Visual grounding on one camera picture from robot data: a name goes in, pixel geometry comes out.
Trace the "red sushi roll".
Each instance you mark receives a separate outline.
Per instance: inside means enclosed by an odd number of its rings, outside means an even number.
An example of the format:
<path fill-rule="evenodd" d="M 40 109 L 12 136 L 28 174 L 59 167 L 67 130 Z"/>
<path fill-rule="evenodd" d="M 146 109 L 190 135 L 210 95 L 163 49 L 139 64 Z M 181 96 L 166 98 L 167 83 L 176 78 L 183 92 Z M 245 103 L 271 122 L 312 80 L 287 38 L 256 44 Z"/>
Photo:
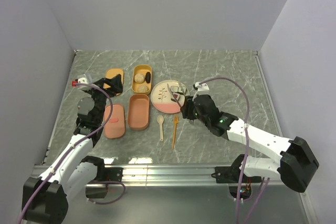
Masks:
<path fill-rule="evenodd" d="M 171 101 L 173 102 L 180 102 L 183 97 L 183 94 L 179 94 L 178 92 L 172 92 L 171 93 Z"/>

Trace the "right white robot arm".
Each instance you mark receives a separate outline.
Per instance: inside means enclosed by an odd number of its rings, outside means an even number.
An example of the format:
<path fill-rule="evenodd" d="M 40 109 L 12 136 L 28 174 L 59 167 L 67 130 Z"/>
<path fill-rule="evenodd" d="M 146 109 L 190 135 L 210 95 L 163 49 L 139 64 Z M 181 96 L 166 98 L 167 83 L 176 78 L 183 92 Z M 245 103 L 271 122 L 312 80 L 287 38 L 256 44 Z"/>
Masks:
<path fill-rule="evenodd" d="M 303 193 L 319 168 L 319 163 L 306 140 L 276 136 L 251 125 L 232 114 L 221 112 L 210 95 L 185 97 L 182 116 L 199 120 L 215 136 L 248 145 L 262 153 L 263 158 L 243 154 L 228 166 L 215 168 L 212 177 L 218 184 L 252 182 L 262 178 L 279 179 L 293 191 Z"/>

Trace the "steamed bun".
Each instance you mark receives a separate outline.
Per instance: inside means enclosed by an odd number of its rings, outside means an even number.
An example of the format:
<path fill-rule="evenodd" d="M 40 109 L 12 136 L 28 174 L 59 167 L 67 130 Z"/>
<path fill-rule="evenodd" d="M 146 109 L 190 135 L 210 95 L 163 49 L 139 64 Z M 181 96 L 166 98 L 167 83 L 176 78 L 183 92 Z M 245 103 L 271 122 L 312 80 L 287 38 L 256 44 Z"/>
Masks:
<path fill-rule="evenodd" d="M 135 76 L 134 76 L 134 82 L 135 83 L 138 83 L 138 84 L 141 84 L 145 81 L 145 75 L 142 74 L 142 73 L 137 73 Z"/>
<path fill-rule="evenodd" d="M 148 86 L 140 85 L 140 86 L 138 86 L 137 92 L 138 93 L 146 93 L 146 92 L 148 92 L 148 90 L 149 90 Z"/>

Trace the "yellow sushi roll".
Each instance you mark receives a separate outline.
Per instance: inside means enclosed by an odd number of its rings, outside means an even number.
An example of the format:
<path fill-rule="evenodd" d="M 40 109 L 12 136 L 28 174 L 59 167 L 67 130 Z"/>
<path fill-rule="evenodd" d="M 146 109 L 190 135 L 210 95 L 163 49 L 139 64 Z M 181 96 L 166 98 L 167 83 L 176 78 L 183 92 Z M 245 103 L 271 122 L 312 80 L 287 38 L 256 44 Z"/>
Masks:
<path fill-rule="evenodd" d="M 175 93 L 179 92 L 179 86 L 170 86 L 170 89 L 172 92 L 175 92 Z"/>

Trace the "metal tongs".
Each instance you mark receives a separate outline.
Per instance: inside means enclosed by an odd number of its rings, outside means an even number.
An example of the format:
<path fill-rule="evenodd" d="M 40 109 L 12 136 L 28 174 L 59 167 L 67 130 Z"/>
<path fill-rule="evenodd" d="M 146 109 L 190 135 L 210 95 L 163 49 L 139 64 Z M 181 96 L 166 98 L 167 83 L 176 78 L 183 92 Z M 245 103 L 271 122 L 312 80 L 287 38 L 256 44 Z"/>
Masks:
<path fill-rule="evenodd" d="M 190 95 L 186 85 L 179 81 L 169 80 L 166 87 L 170 94 L 171 103 L 177 106 L 174 114 L 180 113 L 183 119 L 188 120 L 189 124 L 193 125 L 196 120 L 193 114 L 193 96 Z"/>

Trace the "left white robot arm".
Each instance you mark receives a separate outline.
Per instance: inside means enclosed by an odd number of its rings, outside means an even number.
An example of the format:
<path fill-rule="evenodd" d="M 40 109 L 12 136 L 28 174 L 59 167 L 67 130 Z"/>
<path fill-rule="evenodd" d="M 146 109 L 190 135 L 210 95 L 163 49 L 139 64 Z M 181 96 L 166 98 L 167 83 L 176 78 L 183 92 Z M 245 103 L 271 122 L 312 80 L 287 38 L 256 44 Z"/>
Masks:
<path fill-rule="evenodd" d="M 92 81 L 82 74 L 73 87 L 88 94 L 78 104 L 76 127 L 68 144 L 54 162 L 38 177 L 29 177 L 23 186 L 22 210 L 17 222 L 62 223 L 69 201 L 87 184 L 107 186 L 108 178 L 104 160 L 90 156 L 100 140 L 104 126 L 112 113 L 105 112 L 112 98 L 123 91 L 120 74 L 112 78 Z"/>

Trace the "green sushi roll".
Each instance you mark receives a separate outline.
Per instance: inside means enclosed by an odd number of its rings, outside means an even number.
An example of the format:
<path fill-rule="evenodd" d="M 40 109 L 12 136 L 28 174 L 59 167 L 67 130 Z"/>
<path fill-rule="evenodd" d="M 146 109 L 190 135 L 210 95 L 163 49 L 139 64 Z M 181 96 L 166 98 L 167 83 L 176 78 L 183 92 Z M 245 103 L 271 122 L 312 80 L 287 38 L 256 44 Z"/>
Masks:
<path fill-rule="evenodd" d="M 179 94 L 183 94 L 183 95 L 186 95 L 187 93 L 187 90 L 186 90 L 186 87 L 185 86 L 179 86 L 179 89 L 178 89 L 178 93 Z"/>

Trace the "black sea cucumber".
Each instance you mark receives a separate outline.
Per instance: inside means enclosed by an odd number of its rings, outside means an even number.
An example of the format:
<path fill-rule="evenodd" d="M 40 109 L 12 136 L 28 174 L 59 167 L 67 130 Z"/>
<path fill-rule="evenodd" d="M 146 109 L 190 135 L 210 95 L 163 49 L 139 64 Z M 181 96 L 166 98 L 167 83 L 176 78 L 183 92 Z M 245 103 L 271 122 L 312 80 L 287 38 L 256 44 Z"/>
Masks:
<path fill-rule="evenodd" d="M 149 71 L 145 75 L 145 81 L 146 81 L 146 83 L 151 82 L 151 73 Z"/>

